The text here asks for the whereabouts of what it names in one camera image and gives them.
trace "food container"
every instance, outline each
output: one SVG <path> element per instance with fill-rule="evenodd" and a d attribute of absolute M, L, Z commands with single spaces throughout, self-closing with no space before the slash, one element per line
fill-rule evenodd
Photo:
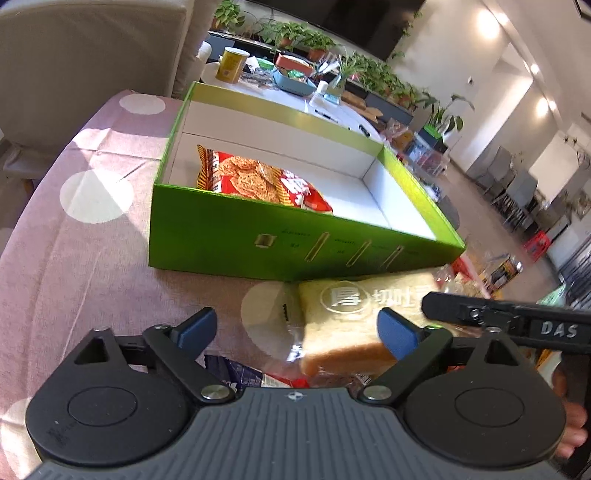
<path fill-rule="evenodd" d="M 194 83 L 154 182 L 149 265 L 299 281 L 435 267 L 465 246 L 384 145 L 263 98 Z M 197 146 L 293 172 L 332 215 L 196 187 Z"/>
<path fill-rule="evenodd" d="M 236 83 L 249 56 L 251 55 L 247 51 L 239 48 L 224 48 L 220 66 L 217 68 L 216 78 L 222 82 Z"/>
<path fill-rule="evenodd" d="M 279 54 L 275 61 L 275 67 L 281 67 L 286 70 L 297 70 L 307 77 L 314 73 L 314 67 L 307 60 L 299 59 L 292 55 Z"/>
<path fill-rule="evenodd" d="M 310 80 L 306 79 L 305 82 L 299 82 L 298 80 L 283 75 L 281 71 L 277 69 L 273 71 L 273 80 L 275 80 L 275 83 L 281 90 L 301 97 L 311 95 L 316 90 L 316 85 Z"/>

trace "gray chair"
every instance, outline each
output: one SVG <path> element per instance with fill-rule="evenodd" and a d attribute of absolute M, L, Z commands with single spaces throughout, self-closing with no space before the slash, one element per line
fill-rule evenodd
<path fill-rule="evenodd" d="M 4 173 L 41 179 L 122 90 L 180 94 L 220 0 L 9 0 L 0 7 Z"/>
<path fill-rule="evenodd" d="M 482 193 L 483 195 L 486 195 L 491 190 L 491 188 L 497 184 L 500 184 L 501 181 L 506 177 L 511 169 L 512 159 L 513 155 L 510 151 L 504 147 L 499 147 L 499 150 L 497 150 L 495 154 L 495 158 L 492 160 L 491 164 L 488 165 L 486 171 L 483 174 L 477 176 L 475 179 L 478 183 L 479 180 L 482 180 L 487 175 L 492 177 L 492 184 Z"/>
<path fill-rule="evenodd" d="M 511 223 L 514 230 L 529 218 L 527 206 L 533 200 L 537 187 L 538 180 L 527 170 L 520 170 L 505 193 L 493 200 L 492 205 L 500 207 L 505 215 L 505 223 Z"/>

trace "plastic bottle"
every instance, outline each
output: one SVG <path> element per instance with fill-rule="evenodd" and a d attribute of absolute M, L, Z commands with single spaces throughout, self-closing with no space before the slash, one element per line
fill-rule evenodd
<path fill-rule="evenodd" d="M 324 94 L 326 93 L 326 89 L 328 88 L 329 84 L 326 83 L 324 80 L 321 80 L 316 87 L 316 91 L 312 94 L 312 98 L 310 99 L 310 105 L 315 107 L 324 107 Z"/>

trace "screw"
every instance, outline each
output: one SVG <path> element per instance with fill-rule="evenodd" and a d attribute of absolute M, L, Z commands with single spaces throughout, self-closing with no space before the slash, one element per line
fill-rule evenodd
<path fill-rule="evenodd" d="M 383 385 L 373 385 L 372 387 L 367 387 L 363 391 L 363 394 L 369 400 L 387 400 L 392 396 L 392 390 Z"/>
<path fill-rule="evenodd" d="M 223 400 L 230 396 L 230 389 L 226 385 L 208 385 L 201 390 L 201 396 L 207 400 Z"/>

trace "table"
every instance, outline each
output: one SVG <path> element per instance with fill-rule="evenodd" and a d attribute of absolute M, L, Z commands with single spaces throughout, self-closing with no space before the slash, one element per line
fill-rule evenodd
<path fill-rule="evenodd" d="M 370 124 L 367 119 L 359 115 L 355 110 L 345 103 L 335 105 L 334 103 L 324 102 L 325 105 L 322 108 L 318 108 L 311 106 L 309 99 L 284 92 L 283 90 L 259 88 L 257 85 L 244 82 L 243 80 L 239 80 L 238 83 L 222 82 L 216 78 L 218 67 L 218 61 L 205 65 L 205 69 L 201 75 L 202 82 L 207 83 L 208 85 L 227 88 L 236 92 L 246 93 L 247 95 L 264 98 L 265 100 L 270 100 L 271 102 L 281 103 L 282 105 L 289 106 L 304 113 L 309 113 L 310 115 L 317 116 L 326 122 L 330 122 L 331 120 L 328 120 L 315 112 L 316 109 L 319 111 L 324 111 L 331 117 L 336 118 L 341 126 L 348 127 L 352 131 L 358 132 L 359 135 L 363 135 L 359 129 L 359 126 L 363 125 L 363 127 L 369 132 L 370 138 L 376 142 L 382 143 L 381 137 L 372 124 Z"/>
<path fill-rule="evenodd" d="M 39 462 L 24 426 L 32 395 L 91 328 L 137 335 L 204 306 L 211 353 L 296 376 L 285 363 L 280 282 L 160 271 L 147 264 L 152 183 L 181 102 L 121 92 L 73 138 L 0 257 L 0 478 Z"/>

